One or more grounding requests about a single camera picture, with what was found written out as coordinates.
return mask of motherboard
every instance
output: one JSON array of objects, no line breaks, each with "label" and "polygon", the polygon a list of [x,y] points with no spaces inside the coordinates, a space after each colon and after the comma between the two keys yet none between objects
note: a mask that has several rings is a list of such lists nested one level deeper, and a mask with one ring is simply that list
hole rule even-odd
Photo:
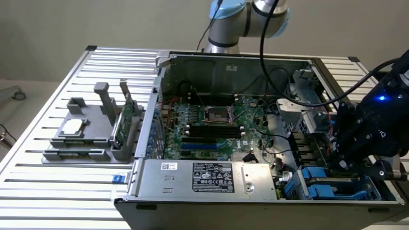
[{"label": "motherboard", "polygon": [[270,137],[267,104],[259,97],[211,100],[207,97],[172,98],[163,106],[166,120],[166,159],[234,160],[250,151],[260,152]]}]

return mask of floor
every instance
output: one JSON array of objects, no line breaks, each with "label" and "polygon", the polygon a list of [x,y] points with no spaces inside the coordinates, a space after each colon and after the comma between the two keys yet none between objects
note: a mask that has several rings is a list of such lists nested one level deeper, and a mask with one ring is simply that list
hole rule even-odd
[{"label": "floor", "polygon": [[[22,87],[27,99],[16,101],[10,98],[0,101],[0,124],[19,138],[60,83],[52,81],[0,79],[0,90],[12,85]],[[7,152],[8,149],[0,146],[0,160],[4,158]]]}]

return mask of warning label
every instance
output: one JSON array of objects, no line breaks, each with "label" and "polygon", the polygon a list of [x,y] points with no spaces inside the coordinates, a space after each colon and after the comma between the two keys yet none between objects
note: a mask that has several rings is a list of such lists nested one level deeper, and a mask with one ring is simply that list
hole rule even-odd
[{"label": "warning label", "polygon": [[192,190],[198,193],[234,193],[232,164],[194,163]]}]

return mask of gray 3d printed holder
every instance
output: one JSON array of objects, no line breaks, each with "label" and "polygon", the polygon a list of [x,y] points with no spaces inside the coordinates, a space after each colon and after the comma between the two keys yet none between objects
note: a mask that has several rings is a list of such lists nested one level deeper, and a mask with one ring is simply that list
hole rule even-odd
[{"label": "gray 3d printed holder", "polygon": [[[135,142],[142,119],[143,106],[132,100],[126,81],[122,88],[126,95],[126,105],[134,104],[132,119],[124,123],[120,117],[126,109],[118,106],[115,99],[110,98],[110,85],[106,82],[95,84],[95,92],[100,95],[103,105],[87,105],[82,97],[72,97],[67,108],[70,113],[64,118],[55,138],[51,139],[51,149],[43,152],[43,163],[71,164],[124,164],[134,160]],[[115,130],[119,126],[130,129],[127,140],[122,146],[114,143]]]}]

